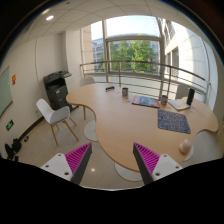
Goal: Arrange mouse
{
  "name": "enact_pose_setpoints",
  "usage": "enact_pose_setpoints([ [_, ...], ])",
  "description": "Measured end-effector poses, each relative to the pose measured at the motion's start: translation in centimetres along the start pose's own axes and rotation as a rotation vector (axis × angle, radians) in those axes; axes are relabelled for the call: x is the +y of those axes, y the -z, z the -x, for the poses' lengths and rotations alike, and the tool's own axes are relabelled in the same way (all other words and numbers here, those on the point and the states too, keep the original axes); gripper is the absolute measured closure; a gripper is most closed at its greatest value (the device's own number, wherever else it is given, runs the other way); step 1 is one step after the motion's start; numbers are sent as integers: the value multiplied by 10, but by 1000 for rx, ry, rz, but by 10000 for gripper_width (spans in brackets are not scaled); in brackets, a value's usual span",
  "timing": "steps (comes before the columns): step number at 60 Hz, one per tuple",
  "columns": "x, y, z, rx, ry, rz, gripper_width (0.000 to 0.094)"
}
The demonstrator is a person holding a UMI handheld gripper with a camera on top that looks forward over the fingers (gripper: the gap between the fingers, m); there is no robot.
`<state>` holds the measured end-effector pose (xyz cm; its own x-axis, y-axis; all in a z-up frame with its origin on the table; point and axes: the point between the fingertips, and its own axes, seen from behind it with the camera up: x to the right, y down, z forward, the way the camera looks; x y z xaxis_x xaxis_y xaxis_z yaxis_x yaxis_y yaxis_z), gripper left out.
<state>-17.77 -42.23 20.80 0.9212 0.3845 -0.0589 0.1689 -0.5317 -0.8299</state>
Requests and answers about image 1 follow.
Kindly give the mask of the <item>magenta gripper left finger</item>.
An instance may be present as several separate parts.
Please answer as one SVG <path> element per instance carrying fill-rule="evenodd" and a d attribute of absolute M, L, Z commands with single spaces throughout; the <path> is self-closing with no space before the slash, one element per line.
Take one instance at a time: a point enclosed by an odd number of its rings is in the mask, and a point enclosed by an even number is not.
<path fill-rule="evenodd" d="M 87 143 L 67 154 L 57 153 L 42 166 L 42 169 L 79 185 L 91 154 L 92 144 Z"/>

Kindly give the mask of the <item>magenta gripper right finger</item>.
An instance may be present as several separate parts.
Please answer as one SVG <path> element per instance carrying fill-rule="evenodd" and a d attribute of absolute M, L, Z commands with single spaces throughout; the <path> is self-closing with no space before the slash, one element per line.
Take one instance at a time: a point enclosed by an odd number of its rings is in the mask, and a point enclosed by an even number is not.
<path fill-rule="evenodd" d="M 182 169 L 168 154 L 159 155 L 138 143 L 133 144 L 133 154 L 145 185 Z"/>

